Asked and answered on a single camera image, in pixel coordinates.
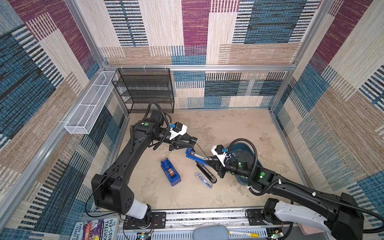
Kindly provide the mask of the blue and black stapler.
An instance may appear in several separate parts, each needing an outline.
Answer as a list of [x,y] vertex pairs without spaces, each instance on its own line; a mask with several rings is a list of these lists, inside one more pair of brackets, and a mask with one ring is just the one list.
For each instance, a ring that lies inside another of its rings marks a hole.
[[207,156],[204,156],[202,154],[198,154],[193,147],[188,147],[186,150],[186,157],[194,160],[198,163],[201,163],[205,166],[209,166],[207,161],[210,161],[211,159]]

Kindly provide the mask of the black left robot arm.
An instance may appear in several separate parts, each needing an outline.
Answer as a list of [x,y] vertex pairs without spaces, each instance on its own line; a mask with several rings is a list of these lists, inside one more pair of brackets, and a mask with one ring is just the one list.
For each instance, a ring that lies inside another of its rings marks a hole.
[[156,150],[161,144],[169,150],[193,148],[198,139],[187,133],[187,126],[176,122],[163,111],[157,102],[150,102],[143,119],[130,127],[130,140],[115,162],[91,181],[96,207],[111,213],[125,215],[139,228],[147,228],[153,222],[151,207],[135,198],[128,183],[139,159],[147,148]]

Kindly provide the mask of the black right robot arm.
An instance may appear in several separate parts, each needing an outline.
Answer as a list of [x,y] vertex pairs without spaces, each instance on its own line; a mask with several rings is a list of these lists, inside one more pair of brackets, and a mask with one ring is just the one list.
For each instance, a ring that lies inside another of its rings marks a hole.
[[384,231],[383,225],[373,229],[364,228],[364,215],[370,215],[381,222],[384,218],[359,207],[351,195],[341,193],[337,196],[317,191],[264,168],[259,162],[255,145],[247,139],[236,139],[227,148],[222,145],[213,146],[212,156],[204,162],[220,178],[230,173],[246,179],[248,190],[255,196],[271,194],[299,204],[299,210],[289,210],[284,208],[283,202],[268,199],[263,213],[269,222],[279,219],[282,222],[300,223],[321,229],[336,240],[361,240],[364,234]]

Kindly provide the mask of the teal plastic tray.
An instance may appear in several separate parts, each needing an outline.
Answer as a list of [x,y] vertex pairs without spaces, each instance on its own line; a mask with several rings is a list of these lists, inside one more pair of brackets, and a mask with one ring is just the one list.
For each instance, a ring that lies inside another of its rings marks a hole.
[[255,162],[254,151],[244,142],[236,142],[228,150],[231,154],[230,164],[228,165],[231,169],[228,172],[236,177],[240,185],[246,186],[248,177],[241,175],[238,170],[251,172]]

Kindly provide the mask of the blue tape dispenser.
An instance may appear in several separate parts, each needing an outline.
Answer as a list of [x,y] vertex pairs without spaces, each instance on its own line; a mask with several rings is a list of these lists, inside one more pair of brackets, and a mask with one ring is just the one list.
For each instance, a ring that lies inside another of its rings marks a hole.
[[172,187],[181,182],[180,174],[168,158],[161,161],[161,167]]

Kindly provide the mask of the grey-blue fabric case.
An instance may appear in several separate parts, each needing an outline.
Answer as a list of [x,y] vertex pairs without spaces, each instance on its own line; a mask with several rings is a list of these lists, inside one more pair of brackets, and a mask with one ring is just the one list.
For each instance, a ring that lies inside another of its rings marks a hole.
[[210,226],[195,229],[193,240],[228,240],[229,231],[225,226]]

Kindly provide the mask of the yellow white marker pen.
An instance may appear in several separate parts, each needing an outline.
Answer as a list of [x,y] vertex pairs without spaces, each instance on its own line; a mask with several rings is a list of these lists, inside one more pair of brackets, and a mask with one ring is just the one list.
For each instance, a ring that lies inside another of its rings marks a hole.
[[250,238],[258,238],[260,235],[257,233],[247,233],[247,232],[240,232],[240,231],[228,231],[229,235],[238,235],[238,236],[246,236]]

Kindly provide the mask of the colourful book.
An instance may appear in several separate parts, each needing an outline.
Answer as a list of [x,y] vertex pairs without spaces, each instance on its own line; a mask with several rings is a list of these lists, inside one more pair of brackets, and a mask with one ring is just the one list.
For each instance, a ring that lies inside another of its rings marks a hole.
[[70,240],[115,240],[118,226],[118,218],[77,222]]

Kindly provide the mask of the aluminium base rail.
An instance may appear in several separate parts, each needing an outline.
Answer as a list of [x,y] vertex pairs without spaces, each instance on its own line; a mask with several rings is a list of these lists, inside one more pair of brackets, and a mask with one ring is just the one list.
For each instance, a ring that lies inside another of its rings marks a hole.
[[153,210],[155,227],[140,229],[128,224],[125,217],[117,218],[115,240],[192,240],[198,228],[225,226],[229,231],[258,234],[267,240],[276,232],[287,232],[289,223],[266,223],[262,218],[262,207],[210,208]]

